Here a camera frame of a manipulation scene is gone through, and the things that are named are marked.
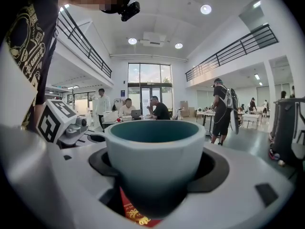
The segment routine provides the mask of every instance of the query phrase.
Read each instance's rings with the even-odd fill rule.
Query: black t-shirt with gold print
[[[45,84],[55,49],[51,42],[58,12],[58,0],[28,0],[6,35],[12,57],[38,91],[22,123],[32,131],[35,130],[34,107],[44,103]]]

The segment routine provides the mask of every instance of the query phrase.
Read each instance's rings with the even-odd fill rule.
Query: cup rim
[[[173,120],[135,120],[133,122],[143,122],[143,121],[173,121]],[[189,124],[196,125],[198,127],[198,131],[187,138],[176,140],[176,141],[169,141],[169,142],[161,142],[161,143],[145,143],[145,142],[136,142],[136,141],[130,141],[123,138],[120,138],[118,136],[115,136],[111,133],[111,129],[116,125],[123,125],[128,122],[118,123],[111,125],[105,129],[106,139],[109,139],[112,143],[116,143],[131,149],[137,149],[137,150],[150,150],[150,149],[165,149],[165,148],[182,148],[188,146],[190,143],[193,143],[197,141],[198,139],[204,138],[205,139],[205,133],[206,129],[204,126],[199,125],[197,123],[188,122]]]

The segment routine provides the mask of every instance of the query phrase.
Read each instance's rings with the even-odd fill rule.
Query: ceiling air conditioner
[[[158,47],[161,48],[164,46],[165,35],[160,35],[154,32],[144,32],[143,40],[140,40],[140,43],[146,47]]]

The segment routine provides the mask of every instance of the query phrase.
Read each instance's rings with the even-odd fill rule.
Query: railing
[[[260,26],[186,72],[186,81],[190,81],[225,63],[275,43],[278,43],[278,40],[270,29],[269,24]]]
[[[105,61],[100,57],[96,50],[92,47],[85,35],[82,33],[65,6],[62,7],[58,16],[57,27],[67,36],[67,38],[75,44],[97,67],[101,69],[109,78],[111,78],[112,70]]]

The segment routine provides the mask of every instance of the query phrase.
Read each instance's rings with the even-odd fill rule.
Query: red object
[[[159,224],[161,220],[159,219],[149,219],[146,216],[143,216],[139,211],[131,204],[129,199],[125,196],[123,190],[120,188],[122,202],[125,210],[125,217],[129,220],[134,221],[140,226],[154,227]]]

